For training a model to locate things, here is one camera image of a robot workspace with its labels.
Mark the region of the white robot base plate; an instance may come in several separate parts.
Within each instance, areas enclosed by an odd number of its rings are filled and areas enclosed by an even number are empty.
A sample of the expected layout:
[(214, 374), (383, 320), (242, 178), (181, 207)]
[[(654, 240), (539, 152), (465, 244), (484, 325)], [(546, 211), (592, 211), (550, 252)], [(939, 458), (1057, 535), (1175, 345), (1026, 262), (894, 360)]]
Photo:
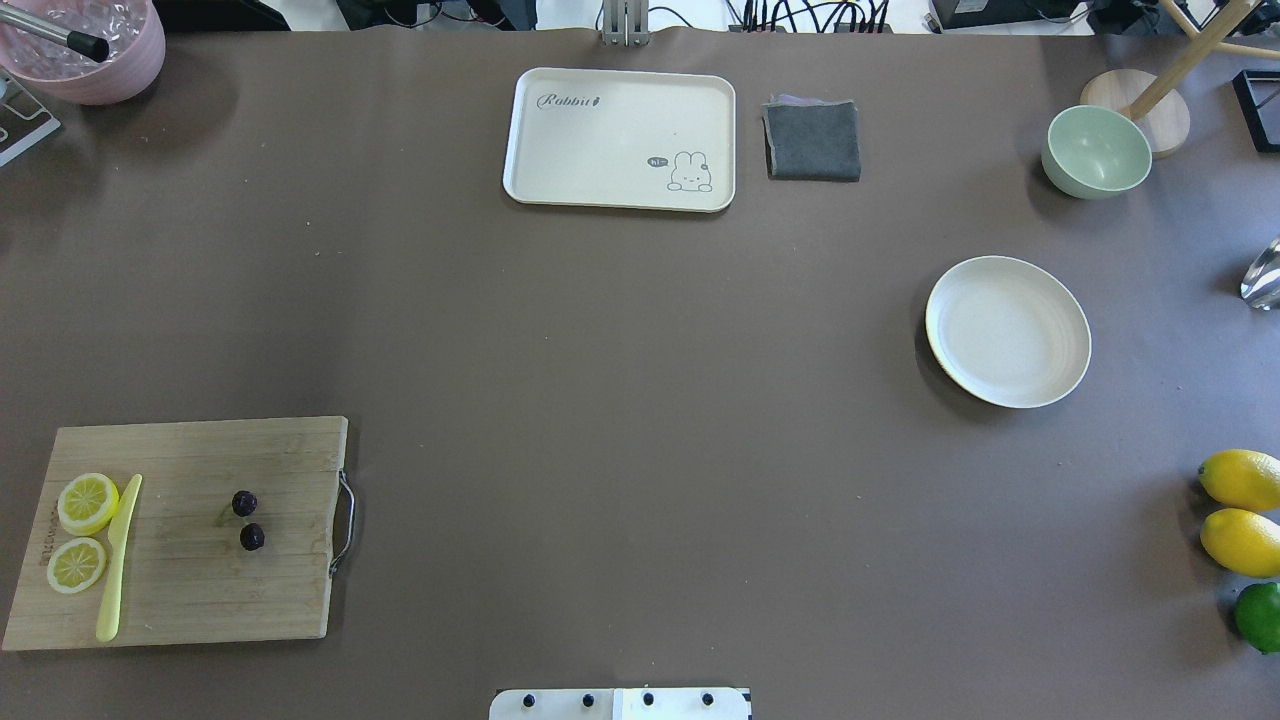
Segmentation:
[(735, 687), (508, 689), (489, 719), (751, 719), (750, 691)]

